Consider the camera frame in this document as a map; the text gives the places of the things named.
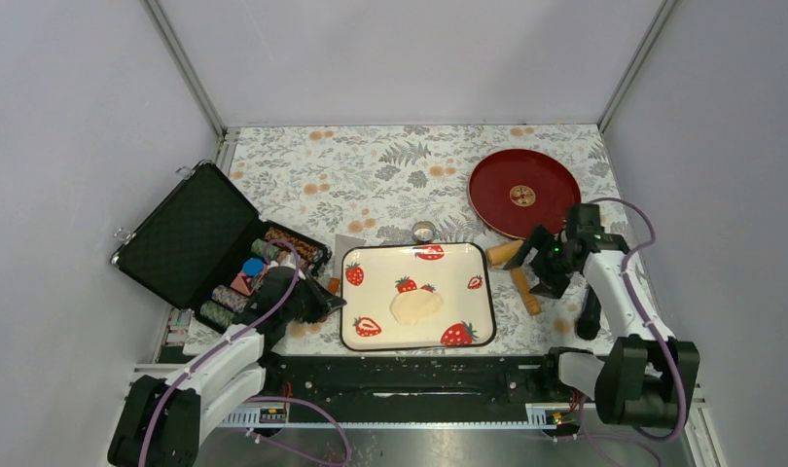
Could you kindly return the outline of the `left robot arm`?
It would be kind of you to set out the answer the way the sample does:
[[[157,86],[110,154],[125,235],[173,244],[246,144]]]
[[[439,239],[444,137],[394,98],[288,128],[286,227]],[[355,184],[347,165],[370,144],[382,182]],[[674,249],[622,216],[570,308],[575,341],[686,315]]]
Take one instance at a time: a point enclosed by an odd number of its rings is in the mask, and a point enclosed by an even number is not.
[[[143,375],[128,390],[107,452],[112,466],[192,466],[208,434],[253,396],[260,401],[311,408],[338,429],[317,406],[282,390],[281,371],[267,363],[266,338],[258,327],[272,318],[305,280],[299,269],[275,304],[254,322],[233,324],[208,350],[166,377]]]

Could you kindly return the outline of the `wooden dough roller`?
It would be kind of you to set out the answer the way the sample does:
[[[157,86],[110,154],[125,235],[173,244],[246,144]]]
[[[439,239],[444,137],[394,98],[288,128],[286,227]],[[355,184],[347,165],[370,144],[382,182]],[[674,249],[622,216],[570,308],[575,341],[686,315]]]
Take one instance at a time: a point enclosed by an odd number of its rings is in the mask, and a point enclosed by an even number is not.
[[[518,253],[522,244],[523,241],[521,239],[516,239],[486,249],[485,257],[488,264],[494,268],[500,266],[503,268],[506,267]],[[531,286],[525,272],[520,266],[510,266],[507,268],[507,272],[512,279],[525,310],[532,316],[540,314],[542,308],[537,298],[530,293]]]

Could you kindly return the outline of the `metal ring cutter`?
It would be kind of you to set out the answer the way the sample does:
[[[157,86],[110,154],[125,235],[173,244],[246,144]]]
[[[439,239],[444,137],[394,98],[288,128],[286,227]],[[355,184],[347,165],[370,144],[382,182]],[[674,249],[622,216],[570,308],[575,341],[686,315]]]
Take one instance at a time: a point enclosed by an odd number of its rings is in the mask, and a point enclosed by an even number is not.
[[[419,221],[412,226],[412,237],[417,243],[430,243],[436,235],[436,226],[432,222]]]

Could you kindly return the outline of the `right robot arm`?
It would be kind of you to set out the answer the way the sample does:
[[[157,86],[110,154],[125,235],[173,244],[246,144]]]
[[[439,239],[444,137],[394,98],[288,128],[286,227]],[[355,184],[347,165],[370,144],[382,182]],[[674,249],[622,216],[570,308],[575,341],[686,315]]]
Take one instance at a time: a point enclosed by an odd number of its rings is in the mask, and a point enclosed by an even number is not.
[[[693,342],[675,337],[646,300],[630,269],[642,248],[606,232],[598,204],[577,203],[567,208],[558,232],[534,227],[504,268],[529,269],[537,283],[528,293],[549,299],[561,298],[572,277],[582,276],[587,295],[576,334],[593,340],[605,319],[614,335],[604,358],[579,348],[552,348],[539,376],[543,394],[562,401],[577,390],[593,400],[602,422],[669,442],[687,422],[700,355]]]

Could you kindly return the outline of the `white dough ball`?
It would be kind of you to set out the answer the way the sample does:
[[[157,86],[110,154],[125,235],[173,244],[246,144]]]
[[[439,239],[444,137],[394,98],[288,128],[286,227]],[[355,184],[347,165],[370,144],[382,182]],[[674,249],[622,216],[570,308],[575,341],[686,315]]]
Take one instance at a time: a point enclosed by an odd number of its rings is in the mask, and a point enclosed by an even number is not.
[[[403,326],[414,326],[421,320],[438,313],[444,306],[440,294],[424,289],[404,292],[394,297],[389,311]]]

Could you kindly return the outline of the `strawberry print tray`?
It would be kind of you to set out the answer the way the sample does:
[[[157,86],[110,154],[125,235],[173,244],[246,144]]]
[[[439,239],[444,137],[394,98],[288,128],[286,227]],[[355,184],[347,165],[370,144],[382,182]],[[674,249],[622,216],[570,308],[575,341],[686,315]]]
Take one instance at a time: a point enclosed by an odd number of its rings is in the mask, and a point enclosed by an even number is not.
[[[353,351],[481,347],[496,336],[482,248],[361,246],[342,259],[340,338]]]

